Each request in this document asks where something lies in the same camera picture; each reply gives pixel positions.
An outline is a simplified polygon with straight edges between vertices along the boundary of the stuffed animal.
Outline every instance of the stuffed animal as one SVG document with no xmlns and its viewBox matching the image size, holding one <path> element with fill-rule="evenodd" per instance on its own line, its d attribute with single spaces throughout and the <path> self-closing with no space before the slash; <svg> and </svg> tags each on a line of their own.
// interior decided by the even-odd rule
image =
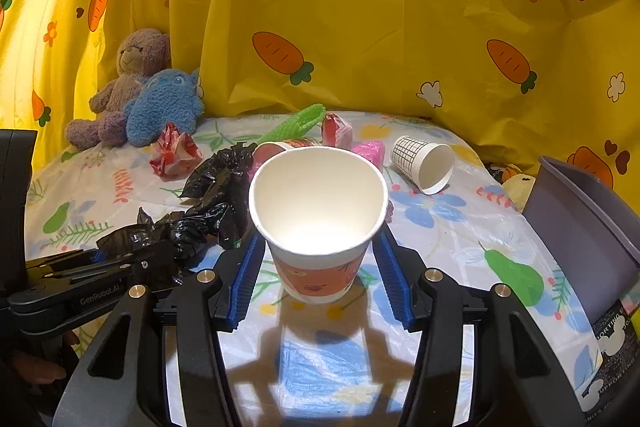
<svg viewBox="0 0 640 427">
<path fill-rule="evenodd" d="M 129 35 L 118 48 L 118 78 L 104 86 L 89 100 L 96 120 L 72 120 L 66 125 L 66 139 L 79 150 L 104 142 L 120 146 L 127 141 L 127 118 L 122 112 L 135 99 L 148 78 L 166 67 L 170 56 L 169 35 L 153 28 Z"/>
<path fill-rule="evenodd" d="M 168 122 L 180 133 L 193 134 L 196 119 L 204 111 L 197 89 L 198 70 L 192 74 L 164 70 L 152 76 L 137 99 L 124 108 L 129 141 L 137 147 L 149 145 L 158 139 Z"/>
<path fill-rule="evenodd" d="M 516 174 L 509 178 L 502 184 L 502 188 L 510 197 L 511 201 L 516 205 L 519 211 L 522 212 L 524 206 L 527 204 L 531 189 L 536 179 L 533 176 L 527 174 Z"/>
</svg>

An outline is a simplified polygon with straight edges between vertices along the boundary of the floral tablecloth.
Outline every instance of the floral tablecloth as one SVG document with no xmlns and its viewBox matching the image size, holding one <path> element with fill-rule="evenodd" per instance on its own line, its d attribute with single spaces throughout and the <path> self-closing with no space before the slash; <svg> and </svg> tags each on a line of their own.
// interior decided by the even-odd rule
<svg viewBox="0 0 640 427">
<path fill-rule="evenodd" d="M 510 284 L 548 338 L 572 386 L 583 390 L 601 356 L 580 302 L 558 264 L 478 156 L 460 138 L 420 120 L 342 112 L 354 140 L 381 139 L 383 174 L 395 210 L 390 228 L 398 243 L 417 250 L 428 266 L 458 282 L 490 288 Z M 204 121 L 194 139 L 203 156 L 251 141 L 284 116 Z M 457 154 L 449 184 L 434 196 L 418 193 L 389 162 L 403 134 L 450 144 Z M 320 137 L 316 128 L 310 136 Z M 163 182 L 148 164 L 149 148 L 98 146 L 64 152 L 34 174 L 26 211 L 29 259 L 93 247 L 101 235 L 134 223 L 139 206 L 153 217 L 185 208 L 184 181 Z M 220 247 L 200 268 L 212 266 Z M 90 340 L 95 325 L 80 331 Z M 168 331 L 171 344 L 173 332 Z M 411 378 L 419 335 L 395 320 L 370 249 L 350 292 L 340 301 L 309 306 L 284 293 L 267 251 L 248 315 L 238 331 L 220 334 L 223 356 L 244 425 L 395 426 Z M 456 423 L 468 416 L 473 328 L 465 330 L 463 375 Z M 184 425 L 177 357 L 167 373 L 170 410 Z"/>
</svg>

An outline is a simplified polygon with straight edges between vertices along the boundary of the tipped over cup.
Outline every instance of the tipped over cup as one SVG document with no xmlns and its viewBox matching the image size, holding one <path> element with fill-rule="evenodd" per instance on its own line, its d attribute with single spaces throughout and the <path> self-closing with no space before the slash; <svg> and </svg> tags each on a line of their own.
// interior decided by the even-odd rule
<svg viewBox="0 0 640 427">
<path fill-rule="evenodd" d="M 284 289 L 310 304 L 348 292 L 387 203 L 382 174 L 368 160 L 333 147 L 273 156 L 249 188 L 252 220 Z"/>
<path fill-rule="evenodd" d="M 424 194 L 443 190 L 453 174 L 456 154 L 444 143 L 401 136 L 391 149 L 391 162 Z"/>
</svg>

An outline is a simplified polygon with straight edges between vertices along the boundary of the teddy bear's ear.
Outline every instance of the teddy bear's ear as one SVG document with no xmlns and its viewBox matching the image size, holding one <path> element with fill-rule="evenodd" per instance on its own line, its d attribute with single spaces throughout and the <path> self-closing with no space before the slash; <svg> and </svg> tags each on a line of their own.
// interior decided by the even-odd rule
<svg viewBox="0 0 640 427">
<path fill-rule="evenodd" d="M 165 34 L 164 37 L 164 61 L 166 66 L 169 67 L 169 61 L 171 60 L 171 41 L 169 35 Z"/>
</svg>

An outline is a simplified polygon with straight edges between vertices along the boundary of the red and white wrapper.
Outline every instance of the red and white wrapper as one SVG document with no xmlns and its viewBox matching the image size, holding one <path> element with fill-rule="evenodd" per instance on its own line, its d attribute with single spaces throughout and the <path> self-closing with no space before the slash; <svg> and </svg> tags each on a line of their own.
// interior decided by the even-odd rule
<svg viewBox="0 0 640 427">
<path fill-rule="evenodd" d="M 381 141 L 375 140 L 372 142 L 358 143 L 353 146 L 351 152 L 369 160 L 380 172 L 382 172 L 382 166 L 385 162 L 385 144 Z"/>
<path fill-rule="evenodd" d="M 353 127 L 337 114 L 327 114 L 322 120 L 322 145 L 351 150 Z"/>
<path fill-rule="evenodd" d="M 202 154 L 189 133 L 181 133 L 169 122 L 158 141 L 151 146 L 149 165 L 155 174 L 175 178 L 193 171 L 202 161 Z"/>
</svg>

